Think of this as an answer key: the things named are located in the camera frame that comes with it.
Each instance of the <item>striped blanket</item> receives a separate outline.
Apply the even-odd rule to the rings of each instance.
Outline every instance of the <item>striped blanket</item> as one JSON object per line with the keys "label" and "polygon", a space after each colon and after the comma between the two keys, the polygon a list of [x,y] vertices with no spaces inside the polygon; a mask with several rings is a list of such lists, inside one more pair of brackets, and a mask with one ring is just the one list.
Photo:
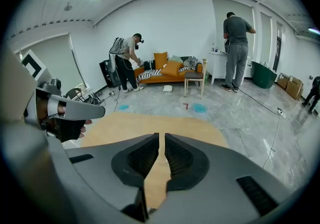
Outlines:
{"label": "striped blanket", "polygon": [[[151,77],[154,77],[154,76],[163,76],[163,74],[161,74],[162,69],[159,69],[159,70],[146,70],[144,71],[143,73],[139,74],[137,77],[136,77],[136,82],[139,83],[140,80],[144,80],[144,79],[149,79]],[[182,71],[185,71],[185,70],[194,70],[190,67],[183,67],[183,68],[180,68],[178,72],[182,72]]]}

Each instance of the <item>blue spot on floor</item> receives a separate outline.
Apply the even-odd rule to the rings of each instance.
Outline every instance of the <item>blue spot on floor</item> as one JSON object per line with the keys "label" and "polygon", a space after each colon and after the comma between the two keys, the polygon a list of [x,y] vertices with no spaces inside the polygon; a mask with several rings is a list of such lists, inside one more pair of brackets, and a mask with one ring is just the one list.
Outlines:
{"label": "blue spot on floor", "polygon": [[204,113],[207,111],[206,107],[203,104],[195,103],[193,105],[193,109],[195,112]]}
{"label": "blue spot on floor", "polygon": [[121,105],[119,106],[119,110],[125,110],[125,109],[128,109],[129,108],[129,105]]}

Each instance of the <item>camera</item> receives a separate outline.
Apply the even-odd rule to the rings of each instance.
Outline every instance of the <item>camera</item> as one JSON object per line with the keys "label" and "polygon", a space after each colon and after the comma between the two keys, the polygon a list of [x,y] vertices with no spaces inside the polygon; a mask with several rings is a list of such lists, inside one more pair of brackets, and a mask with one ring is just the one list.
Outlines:
{"label": "camera", "polygon": [[135,46],[134,46],[134,47],[135,47],[135,50],[139,49],[138,44],[135,44]]}

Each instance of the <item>gray t-shirt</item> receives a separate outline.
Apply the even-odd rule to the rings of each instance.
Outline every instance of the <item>gray t-shirt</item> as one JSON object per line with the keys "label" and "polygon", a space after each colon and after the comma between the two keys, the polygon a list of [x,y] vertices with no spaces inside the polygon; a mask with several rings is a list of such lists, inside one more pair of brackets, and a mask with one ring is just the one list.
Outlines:
{"label": "gray t-shirt", "polygon": [[117,54],[117,56],[130,60],[130,48],[134,49],[135,44],[134,38],[125,38],[123,41],[123,47],[120,49],[121,54]]}
{"label": "gray t-shirt", "polygon": [[247,31],[252,26],[241,17],[232,16],[224,20],[223,32],[228,33],[230,44],[248,46]]}

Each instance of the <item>chair backrest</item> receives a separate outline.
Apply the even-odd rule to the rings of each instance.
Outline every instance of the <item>chair backrest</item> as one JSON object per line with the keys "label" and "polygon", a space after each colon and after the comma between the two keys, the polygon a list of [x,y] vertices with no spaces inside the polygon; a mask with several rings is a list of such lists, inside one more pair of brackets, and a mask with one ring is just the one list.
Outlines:
{"label": "chair backrest", "polygon": [[74,99],[75,97],[78,97],[78,93],[81,93],[81,89],[79,88],[72,88],[68,91],[67,94],[65,94],[66,98]]}

